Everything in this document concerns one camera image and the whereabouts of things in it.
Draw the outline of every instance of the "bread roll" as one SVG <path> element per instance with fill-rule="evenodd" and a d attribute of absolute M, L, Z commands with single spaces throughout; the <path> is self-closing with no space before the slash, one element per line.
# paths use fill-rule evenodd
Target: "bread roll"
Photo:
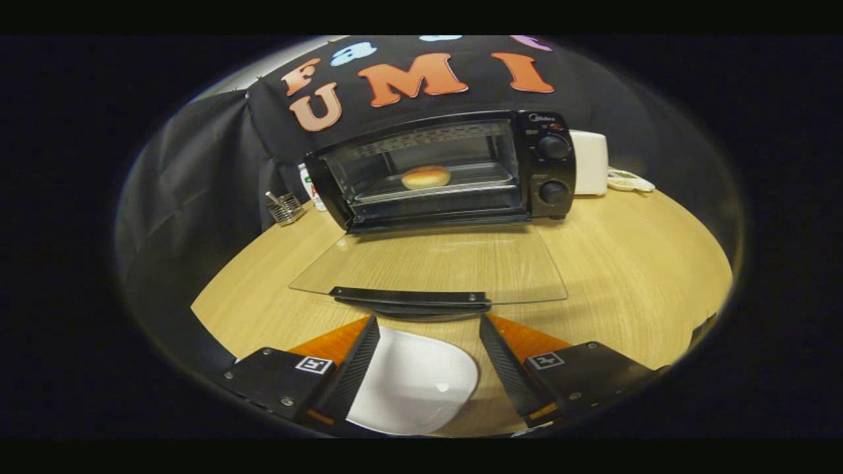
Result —
<path fill-rule="evenodd" d="M 445 186 L 451 181 L 451 172 L 443 166 L 420 166 L 401 176 L 401 184 L 407 189 L 428 189 Z"/>

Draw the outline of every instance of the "letter m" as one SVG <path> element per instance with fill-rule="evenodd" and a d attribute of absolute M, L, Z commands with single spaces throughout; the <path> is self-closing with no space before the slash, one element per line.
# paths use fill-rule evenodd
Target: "letter m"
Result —
<path fill-rule="evenodd" d="M 409 71 L 402 71 L 389 64 L 378 64 L 363 69 L 358 76 L 366 78 L 372 86 L 374 99 L 372 107 L 394 104 L 401 99 L 392 88 L 408 97 L 416 97 L 422 88 L 422 81 L 427 82 L 425 94 L 441 95 L 465 92 L 469 86 L 461 83 L 451 67 L 447 53 L 424 54 L 416 58 Z"/>

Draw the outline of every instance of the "metal utensil basket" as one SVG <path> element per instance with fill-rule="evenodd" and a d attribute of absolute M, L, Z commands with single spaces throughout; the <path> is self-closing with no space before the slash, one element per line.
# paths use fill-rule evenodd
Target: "metal utensil basket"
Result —
<path fill-rule="evenodd" d="M 281 226 L 296 222 L 304 214 L 302 205 L 298 203 L 298 199 L 292 193 L 279 197 L 278 202 L 266 204 L 266 209 L 272 214 L 275 222 Z"/>

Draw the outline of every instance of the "oven knob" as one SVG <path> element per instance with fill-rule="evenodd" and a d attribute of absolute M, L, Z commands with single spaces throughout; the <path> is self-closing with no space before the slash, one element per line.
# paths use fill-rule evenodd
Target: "oven knob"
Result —
<path fill-rule="evenodd" d="M 539 156 L 544 159 L 563 159 L 571 154 L 571 144 L 565 138 L 548 135 L 539 140 L 536 146 Z"/>
<path fill-rule="evenodd" d="M 568 198 L 568 186 L 559 181 L 547 181 L 539 188 L 539 197 L 551 205 L 562 204 Z"/>

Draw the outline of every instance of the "oven rack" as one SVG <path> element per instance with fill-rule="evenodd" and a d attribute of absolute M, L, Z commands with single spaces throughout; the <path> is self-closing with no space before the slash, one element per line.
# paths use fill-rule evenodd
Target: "oven rack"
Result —
<path fill-rule="evenodd" d="M 498 162 L 462 164 L 446 168 L 451 171 L 451 181 L 445 186 L 409 190 L 401 184 L 402 175 L 387 176 L 359 193 L 351 205 L 354 207 L 442 194 L 512 189 L 518 185 L 517 180 Z"/>

